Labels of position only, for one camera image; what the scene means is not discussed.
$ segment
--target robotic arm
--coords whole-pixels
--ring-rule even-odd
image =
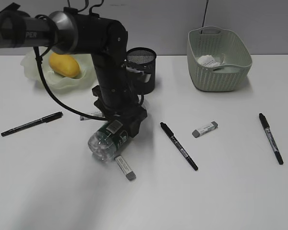
[[[79,14],[74,8],[53,12],[49,17],[29,17],[18,11],[13,3],[0,12],[0,48],[47,46],[58,54],[91,54],[99,85],[92,89],[98,99],[94,105],[104,114],[105,120],[117,119],[135,137],[140,123],[147,117],[141,107],[125,65],[128,32],[116,20],[100,18],[98,14]],[[44,79],[40,57],[36,57],[42,82],[49,95],[64,108],[50,91]]]

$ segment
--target frosted glass bowl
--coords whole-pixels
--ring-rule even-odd
[[[40,48],[40,54],[42,54],[45,50],[45,48]],[[93,78],[93,81],[95,81],[96,72],[90,54],[71,55],[77,60],[81,72],[75,78],[66,78],[54,72],[49,66],[48,61],[52,53],[52,51],[49,51],[45,56],[43,56],[42,64],[44,76],[49,87],[58,90],[68,87],[76,88],[88,78]],[[33,50],[25,55],[20,64],[24,67],[24,75],[27,78],[42,82],[37,70],[35,53]]]

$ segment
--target pen holder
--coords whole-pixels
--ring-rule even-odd
[[[127,52],[127,74],[138,94],[149,94],[155,88],[156,53],[149,48],[133,48]]]

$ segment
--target gray wall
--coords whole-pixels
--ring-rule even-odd
[[[0,10],[12,0],[1,0]],[[31,16],[62,10],[66,0],[15,0]],[[84,0],[70,0],[82,8]],[[100,0],[90,0],[91,4]],[[185,55],[187,32],[201,27],[206,0],[105,0],[96,10],[129,32],[128,48],[149,47],[159,55]],[[251,54],[288,54],[288,0],[210,0],[205,25],[235,31]],[[31,49],[1,49],[0,55]]]
[[[288,54],[288,0],[210,0],[205,25],[233,30],[251,54]]]

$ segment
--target black marker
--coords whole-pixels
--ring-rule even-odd
[[[21,131],[21,130],[24,130],[26,128],[30,128],[30,127],[33,127],[33,126],[37,126],[39,124],[42,124],[42,123],[47,123],[47,122],[50,122],[50,121],[53,121],[53,120],[56,120],[56,119],[59,119],[63,116],[63,113],[62,112],[57,112],[55,114],[51,114],[51,115],[48,115],[48,116],[45,116],[41,119],[38,119],[38,120],[35,120],[35,121],[31,121],[27,124],[24,124],[22,126],[18,126],[16,128],[12,128],[8,131],[5,131],[3,133],[1,133],[1,136],[7,136],[9,134],[12,134],[12,133],[16,133],[18,131]]]
[[[261,124],[263,125],[265,134],[268,137],[268,140],[270,142],[270,145],[271,145],[271,147],[273,149],[273,152],[274,152],[274,154],[276,156],[276,159],[277,159],[278,163],[279,164],[284,164],[282,156],[280,155],[279,150],[278,150],[278,148],[276,146],[275,140],[274,140],[274,138],[272,136],[272,133],[271,133],[271,130],[270,130],[270,126],[269,126],[269,123],[267,122],[267,119],[265,118],[265,116],[263,114],[259,114],[259,119],[260,119]]]
[[[176,148],[178,148],[179,152],[181,152],[181,154],[187,160],[187,162],[192,166],[192,168],[194,168],[195,171],[197,171],[198,170],[197,165],[194,163],[192,158],[187,154],[186,150],[184,150],[184,148],[181,146],[181,144],[174,137],[174,133],[169,129],[169,127],[165,123],[161,122],[160,125],[161,125],[161,128],[163,129],[163,131],[167,134],[167,136],[170,138],[170,140],[174,143]]]

